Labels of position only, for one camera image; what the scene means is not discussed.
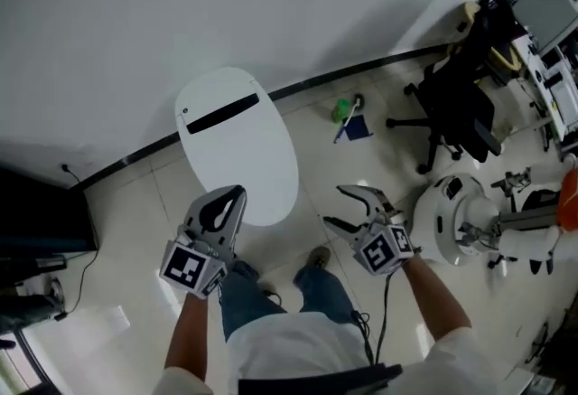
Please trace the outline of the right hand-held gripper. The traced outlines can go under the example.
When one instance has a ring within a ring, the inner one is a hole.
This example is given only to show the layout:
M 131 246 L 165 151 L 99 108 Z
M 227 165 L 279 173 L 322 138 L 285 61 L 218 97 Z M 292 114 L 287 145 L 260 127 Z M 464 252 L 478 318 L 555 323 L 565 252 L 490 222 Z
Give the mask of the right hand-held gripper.
M 391 274 L 414 256 L 414 247 L 401 212 L 393 207 L 381 190 L 357 184 L 341 184 L 336 188 L 362 202 L 368 219 L 360 225 L 331 216 L 323 216 L 322 221 L 331 232 L 354 245 L 354 259 L 369 274 Z

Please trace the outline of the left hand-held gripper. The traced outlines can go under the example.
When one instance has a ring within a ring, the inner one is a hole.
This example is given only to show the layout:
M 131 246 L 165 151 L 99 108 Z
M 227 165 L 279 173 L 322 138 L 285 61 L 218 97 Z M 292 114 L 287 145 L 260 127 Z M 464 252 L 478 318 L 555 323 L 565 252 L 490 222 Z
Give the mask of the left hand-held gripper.
M 235 261 L 246 205 L 243 186 L 220 187 L 194 200 L 184 218 L 191 229 L 179 228 L 167 242 L 160 278 L 188 294 L 209 297 Z

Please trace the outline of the person's left forearm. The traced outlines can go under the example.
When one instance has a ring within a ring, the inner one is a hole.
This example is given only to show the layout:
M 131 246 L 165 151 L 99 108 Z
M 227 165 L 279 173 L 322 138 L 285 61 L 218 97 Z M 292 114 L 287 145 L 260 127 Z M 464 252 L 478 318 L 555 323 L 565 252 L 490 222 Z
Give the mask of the person's left forearm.
M 164 368 L 181 368 L 201 381 L 208 367 L 208 302 L 188 294 L 172 333 Z

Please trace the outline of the person's right forearm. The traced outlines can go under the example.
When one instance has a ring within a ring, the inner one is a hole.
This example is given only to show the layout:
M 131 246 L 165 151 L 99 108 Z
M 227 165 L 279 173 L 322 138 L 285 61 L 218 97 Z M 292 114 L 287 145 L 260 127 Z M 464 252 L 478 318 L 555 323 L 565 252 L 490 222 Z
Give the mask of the person's right forearm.
M 419 255 L 409 259 L 403 270 L 434 339 L 426 360 L 462 360 L 471 348 L 471 320 L 461 304 Z

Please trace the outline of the person's left leg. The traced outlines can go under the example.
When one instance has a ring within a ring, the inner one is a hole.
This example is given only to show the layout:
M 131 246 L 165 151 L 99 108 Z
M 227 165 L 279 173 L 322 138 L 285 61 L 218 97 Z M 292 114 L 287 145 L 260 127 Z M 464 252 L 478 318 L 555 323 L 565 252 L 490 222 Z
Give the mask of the person's left leg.
M 220 283 L 220 307 L 225 341 L 238 329 L 267 315 L 285 310 L 270 300 L 258 285 L 259 275 L 237 260 Z

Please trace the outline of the white robot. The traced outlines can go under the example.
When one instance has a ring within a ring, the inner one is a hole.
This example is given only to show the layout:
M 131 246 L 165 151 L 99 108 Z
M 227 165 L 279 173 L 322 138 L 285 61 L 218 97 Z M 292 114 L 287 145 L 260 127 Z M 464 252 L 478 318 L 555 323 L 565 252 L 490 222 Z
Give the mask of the white robot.
M 578 157 L 507 172 L 492 188 L 509 200 L 501 210 L 470 174 L 451 174 L 429 186 L 415 205 L 411 240 L 422 256 L 465 266 L 484 256 L 487 267 L 519 260 L 532 274 L 578 260 Z

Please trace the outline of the black office chair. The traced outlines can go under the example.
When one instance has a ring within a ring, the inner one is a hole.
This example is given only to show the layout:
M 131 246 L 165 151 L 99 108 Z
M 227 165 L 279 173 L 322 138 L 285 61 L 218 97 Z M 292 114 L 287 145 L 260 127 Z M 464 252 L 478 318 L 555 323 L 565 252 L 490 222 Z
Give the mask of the black office chair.
M 426 127 L 430 130 L 427 161 L 416 171 L 425 175 L 433 170 L 437 148 L 445 145 L 452 159 L 468 153 L 480 163 L 488 155 L 501 154 L 501 143 L 492 133 L 495 107 L 474 80 L 449 65 L 424 69 L 424 79 L 404 87 L 404 94 L 414 96 L 425 113 L 423 118 L 388 118 L 386 127 Z

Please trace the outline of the white shirt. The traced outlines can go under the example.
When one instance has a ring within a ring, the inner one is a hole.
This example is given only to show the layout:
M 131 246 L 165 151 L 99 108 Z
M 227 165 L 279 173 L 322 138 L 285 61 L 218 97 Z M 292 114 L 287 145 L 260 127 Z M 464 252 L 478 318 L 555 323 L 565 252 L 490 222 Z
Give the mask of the white shirt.
M 332 375 L 368 366 L 360 331 L 319 312 L 268 315 L 228 339 L 228 395 L 241 380 Z M 376 395 L 506 395 L 476 334 L 458 328 Z

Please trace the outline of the black chest device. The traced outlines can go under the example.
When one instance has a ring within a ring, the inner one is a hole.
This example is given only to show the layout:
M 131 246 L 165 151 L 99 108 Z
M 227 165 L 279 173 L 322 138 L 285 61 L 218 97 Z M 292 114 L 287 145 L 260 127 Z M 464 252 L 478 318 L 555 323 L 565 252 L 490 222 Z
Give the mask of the black chest device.
M 383 363 L 311 377 L 240 379 L 238 395 L 374 395 L 403 373 L 400 364 Z

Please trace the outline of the black cabinet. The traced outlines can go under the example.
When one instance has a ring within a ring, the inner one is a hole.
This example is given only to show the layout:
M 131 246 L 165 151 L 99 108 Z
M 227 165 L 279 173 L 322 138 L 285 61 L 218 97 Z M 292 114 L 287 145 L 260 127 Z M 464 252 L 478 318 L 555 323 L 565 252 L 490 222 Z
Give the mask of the black cabinet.
M 0 168 L 0 257 L 97 249 L 84 194 Z

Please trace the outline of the black clothing bundle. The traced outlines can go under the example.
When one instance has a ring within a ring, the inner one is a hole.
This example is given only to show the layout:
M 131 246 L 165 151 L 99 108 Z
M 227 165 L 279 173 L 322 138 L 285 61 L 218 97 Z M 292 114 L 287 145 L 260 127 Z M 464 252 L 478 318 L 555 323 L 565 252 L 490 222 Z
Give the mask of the black clothing bundle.
M 473 49 L 475 80 L 490 77 L 498 86 L 507 86 L 518 74 L 506 72 L 488 61 L 489 50 L 501 43 L 513 42 L 521 29 L 510 0 L 476 0 L 480 10 L 475 14 L 469 32 L 457 42 L 461 48 Z

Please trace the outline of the cream yellow chair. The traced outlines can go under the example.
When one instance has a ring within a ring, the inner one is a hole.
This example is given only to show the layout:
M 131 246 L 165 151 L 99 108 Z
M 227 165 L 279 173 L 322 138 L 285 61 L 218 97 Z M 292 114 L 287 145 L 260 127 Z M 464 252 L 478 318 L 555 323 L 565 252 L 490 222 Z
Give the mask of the cream yellow chair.
M 456 31 L 459 34 L 466 34 L 473 24 L 475 14 L 480 10 L 480 5 L 473 1 L 467 1 L 460 8 L 461 20 L 456 27 Z M 523 68 L 522 60 L 511 42 L 492 46 L 489 50 L 488 61 L 495 67 L 514 74 L 520 73 Z

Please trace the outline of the white office desk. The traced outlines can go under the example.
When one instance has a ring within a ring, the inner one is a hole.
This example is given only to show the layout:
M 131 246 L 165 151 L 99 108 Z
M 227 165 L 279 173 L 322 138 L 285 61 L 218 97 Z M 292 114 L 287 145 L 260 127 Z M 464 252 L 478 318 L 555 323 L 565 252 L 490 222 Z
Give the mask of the white office desk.
M 571 63 L 558 46 L 546 55 L 553 63 L 545 63 L 530 34 L 514 40 L 513 46 L 545 107 L 545 118 L 534 127 L 550 126 L 561 145 L 570 133 L 578 130 L 578 86 L 573 79 Z

